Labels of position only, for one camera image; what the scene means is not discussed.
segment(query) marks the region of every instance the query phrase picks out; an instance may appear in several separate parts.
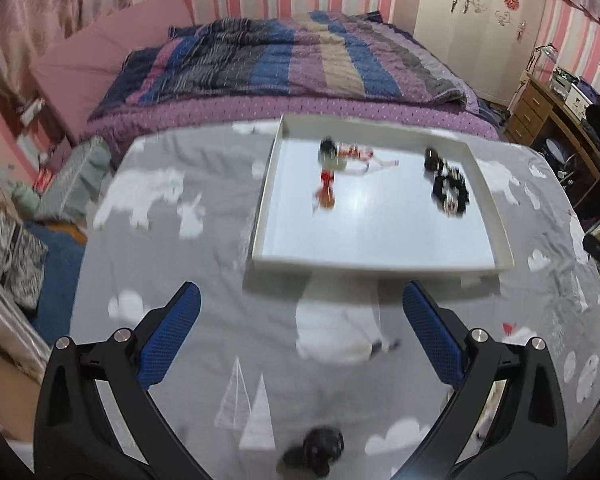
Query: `metal screw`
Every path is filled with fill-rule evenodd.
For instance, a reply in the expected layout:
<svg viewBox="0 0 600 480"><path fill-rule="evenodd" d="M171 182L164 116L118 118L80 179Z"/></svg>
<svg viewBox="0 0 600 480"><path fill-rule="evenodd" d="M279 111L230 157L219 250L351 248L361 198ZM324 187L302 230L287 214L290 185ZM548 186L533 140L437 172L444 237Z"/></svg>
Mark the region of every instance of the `metal screw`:
<svg viewBox="0 0 600 480"><path fill-rule="evenodd" d="M489 338L486 330L481 328L474 328L471 330L471 337L474 338L478 343L484 343Z"/></svg>
<svg viewBox="0 0 600 480"><path fill-rule="evenodd" d="M64 350L69 346L70 342L71 340L68 337L61 337L60 339L58 339L58 341L56 341L56 348L58 350Z"/></svg>
<svg viewBox="0 0 600 480"><path fill-rule="evenodd" d="M113 335L113 339L115 339L119 343L129 341L130 337L131 330L129 330L128 328L121 328L120 330L116 330L116 333Z"/></svg>
<svg viewBox="0 0 600 480"><path fill-rule="evenodd" d="M541 337L535 337L531 340L531 346L536 350L544 350L546 348L546 343Z"/></svg>

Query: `patterned cushion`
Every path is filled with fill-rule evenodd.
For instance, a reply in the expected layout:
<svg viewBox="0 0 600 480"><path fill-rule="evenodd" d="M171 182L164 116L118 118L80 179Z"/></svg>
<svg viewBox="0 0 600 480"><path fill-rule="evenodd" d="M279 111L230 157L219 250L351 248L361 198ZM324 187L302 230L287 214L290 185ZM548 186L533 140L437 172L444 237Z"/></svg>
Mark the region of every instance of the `patterned cushion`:
<svg viewBox="0 0 600 480"><path fill-rule="evenodd" d="M38 307L48 249L0 209L0 284L27 314Z"/></svg>
<svg viewBox="0 0 600 480"><path fill-rule="evenodd" d="M73 223L83 220L87 204L98 197L110 160L102 137L93 137L77 146L43 195L34 220Z"/></svg>

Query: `white tray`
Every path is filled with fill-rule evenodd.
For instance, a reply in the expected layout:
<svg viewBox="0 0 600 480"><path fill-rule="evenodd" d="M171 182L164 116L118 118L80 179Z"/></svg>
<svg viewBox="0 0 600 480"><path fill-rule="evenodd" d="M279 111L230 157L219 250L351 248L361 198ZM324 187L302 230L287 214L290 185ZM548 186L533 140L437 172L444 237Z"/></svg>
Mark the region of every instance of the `white tray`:
<svg viewBox="0 0 600 480"><path fill-rule="evenodd" d="M378 158L399 165L363 176L336 172L334 208L314 210L318 149L327 136L371 146ZM432 197L427 147L464 174L470 204L463 216L445 215ZM251 257L258 268L408 276L491 274L514 265L502 219L464 142L426 128L311 115L280 121Z"/></svg>

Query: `black scrunchie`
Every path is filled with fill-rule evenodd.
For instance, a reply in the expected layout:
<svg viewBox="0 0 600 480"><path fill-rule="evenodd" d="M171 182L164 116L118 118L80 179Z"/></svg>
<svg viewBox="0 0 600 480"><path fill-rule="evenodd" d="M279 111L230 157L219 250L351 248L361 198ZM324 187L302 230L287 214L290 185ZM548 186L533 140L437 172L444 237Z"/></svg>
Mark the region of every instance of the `black scrunchie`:
<svg viewBox="0 0 600 480"><path fill-rule="evenodd" d="M466 190L462 175L458 174L458 178L453 178L450 174L446 176L437 176L433 183L433 196L435 196L440 204L444 207L447 200L446 193L444 191L445 181L448 182L449 189L455 189L458 191L458 207L455 211L451 211L451 213L464 213L466 211L466 205L469 203L469 192Z"/></svg>

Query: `wooden desk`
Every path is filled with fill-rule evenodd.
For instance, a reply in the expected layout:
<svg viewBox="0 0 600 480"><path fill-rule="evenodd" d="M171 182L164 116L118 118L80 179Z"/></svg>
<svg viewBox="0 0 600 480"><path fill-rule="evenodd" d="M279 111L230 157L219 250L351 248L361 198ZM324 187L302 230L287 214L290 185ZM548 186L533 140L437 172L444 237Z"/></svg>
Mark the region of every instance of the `wooden desk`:
<svg viewBox="0 0 600 480"><path fill-rule="evenodd" d="M549 90L547 85L532 79L516 105L505 134L511 142L534 146L536 140L544 139L556 128L562 132L589 173L582 192L570 197L576 206L600 180L600 151L560 96Z"/></svg>

